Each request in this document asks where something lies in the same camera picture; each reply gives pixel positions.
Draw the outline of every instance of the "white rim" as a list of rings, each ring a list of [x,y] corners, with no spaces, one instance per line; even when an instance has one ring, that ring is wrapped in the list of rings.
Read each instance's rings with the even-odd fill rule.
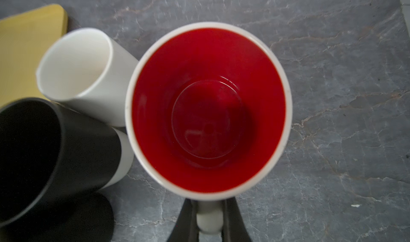
[[[132,106],[132,98],[134,96],[134,90],[136,86],[136,81],[139,77],[139,74],[141,70],[144,68],[145,64],[149,60],[149,58],[158,50],[164,43],[166,43],[168,40],[171,38],[185,33],[187,31],[195,30],[195,29],[202,29],[202,28],[216,28],[216,29],[224,29],[228,31],[235,32],[239,35],[242,35],[252,41],[254,44],[259,46],[261,50],[264,51],[264,53],[270,58],[272,63],[274,64],[276,70],[278,71],[280,80],[283,85],[284,89],[284,95],[286,99],[286,114],[285,114],[285,121],[284,121],[284,128],[282,135],[280,137],[278,146],[276,147],[276,150],[274,151],[272,157],[269,159],[269,161],[265,164],[265,166],[259,170],[259,172],[254,175],[252,178],[247,180],[245,183],[242,183],[241,185],[225,190],[222,192],[214,192],[214,193],[200,193],[200,192],[193,192],[190,190],[186,190],[184,188],[181,188],[180,186],[177,186],[170,181],[168,181],[166,178],[164,178],[159,172],[156,171],[155,168],[152,167],[152,165],[148,162],[146,157],[141,151],[141,148],[138,144],[138,141],[136,140],[135,137],[135,132],[134,132],[134,126],[132,123],[132,115],[131,115],[131,106]],[[136,157],[138,158],[139,162],[141,165],[144,167],[144,169],[151,175],[152,178],[154,178],[159,184],[167,188],[168,190],[172,191],[173,193],[176,193],[182,197],[186,198],[191,198],[195,200],[221,200],[225,198],[230,198],[233,196],[236,196],[249,188],[253,187],[255,184],[257,184],[260,180],[262,180],[269,172],[272,170],[272,168],[275,166],[276,162],[278,162],[280,156],[282,155],[282,152],[284,148],[286,147],[287,144],[287,139],[289,137],[290,133],[290,128],[291,128],[291,122],[292,122],[292,96],[290,92],[290,86],[289,82],[287,80],[287,77],[284,73],[284,70],[282,68],[282,65],[279,63],[279,60],[276,58],[276,56],[272,53],[272,51],[266,46],[261,40],[259,40],[257,37],[252,35],[246,30],[243,30],[241,28],[238,28],[233,25],[225,24],[225,23],[220,23],[220,22],[198,22],[198,23],[193,23],[189,24],[183,27],[180,27],[178,29],[175,29],[171,31],[170,33],[166,34],[162,38],[160,38],[157,42],[155,42],[148,50],[147,52],[142,56],[141,60],[139,61],[138,65],[135,68],[134,73],[132,74],[130,84],[128,86],[128,91],[127,91],[127,97],[126,97],[126,127],[127,127],[127,132],[128,132],[128,137],[131,142],[132,149],[136,153]]]
[[[105,65],[104,70],[101,72],[100,76],[91,84],[91,86],[87,87],[87,89],[85,89],[84,91],[76,94],[75,96],[72,97],[68,97],[68,98],[62,98],[62,99],[58,99],[58,98],[54,98],[50,95],[47,94],[47,92],[44,91],[44,89],[41,86],[40,83],[40,75],[41,75],[41,71],[42,71],[42,67],[44,66],[44,63],[46,61],[48,61],[48,58],[50,57],[51,53],[53,51],[55,51],[58,47],[59,44],[61,44],[62,42],[64,42],[65,40],[70,40],[71,37],[79,34],[79,33],[83,33],[84,31],[93,31],[95,33],[101,34],[105,40],[108,43],[108,47],[109,47],[109,55],[108,55],[108,61],[107,64]],[[89,92],[91,92],[92,90],[94,90],[94,88],[100,83],[100,81],[102,81],[104,79],[104,77],[106,76],[108,70],[110,69],[111,63],[112,63],[112,58],[113,58],[113,46],[112,46],[112,41],[111,38],[105,34],[103,31],[99,30],[99,29],[95,29],[95,28],[81,28],[81,29],[76,29],[66,35],[64,35],[62,38],[60,38],[59,40],[57,40],[57,42],[55,42],[43,55],[43,58],[41,58],[40,64],[38,65],[37,71],[36,71],[36,79],[37,79],[37,87],[39,89],[39,91],[46,96],[48,99],[52,100],[52,101],[69,101],[71,99],[75,99],[75,98],[81,98],[85,95],[87,95]]]

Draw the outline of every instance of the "countertop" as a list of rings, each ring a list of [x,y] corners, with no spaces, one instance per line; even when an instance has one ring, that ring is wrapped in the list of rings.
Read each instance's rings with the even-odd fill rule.
[[[51,3],[69,29],[101,29],[137,58],[192,22],[250,31],[280,60],[294,101],[284,154],[237,197],[253,241],[409,241],[410,40],[399,0],[0,0],[0,18]],[[103,193],[113,242],[165,241],[184,200],[138,161]]]

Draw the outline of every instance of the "white mug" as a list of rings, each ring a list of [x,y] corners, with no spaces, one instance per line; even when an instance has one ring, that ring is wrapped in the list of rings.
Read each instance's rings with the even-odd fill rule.
[[[37,68],[37,86],[52,101],[124,127],[127,86],[137,63],[104,32],[77,29],[44,54]]]
[[[218,22],[159,39],[139,61],[126,98],[136,157],[163,187],[198,200],[205,233],[223,227],[220,200],[272,170],[291,120],[290,86],[276,56],[248,31]]]

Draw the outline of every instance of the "yellow cutting board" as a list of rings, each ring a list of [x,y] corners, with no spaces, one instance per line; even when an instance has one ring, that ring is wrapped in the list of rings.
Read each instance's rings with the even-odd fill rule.
[[[0,106],[38,91],[36,69],[49,47],[67,32],[67,13],[57,4],[0,20]]]

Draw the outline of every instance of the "black mug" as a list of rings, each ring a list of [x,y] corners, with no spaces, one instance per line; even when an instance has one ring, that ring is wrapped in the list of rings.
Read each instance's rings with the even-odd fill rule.
[[[131,167],[126,134],[40,98],[0,110],[0,228],[117,182]]]

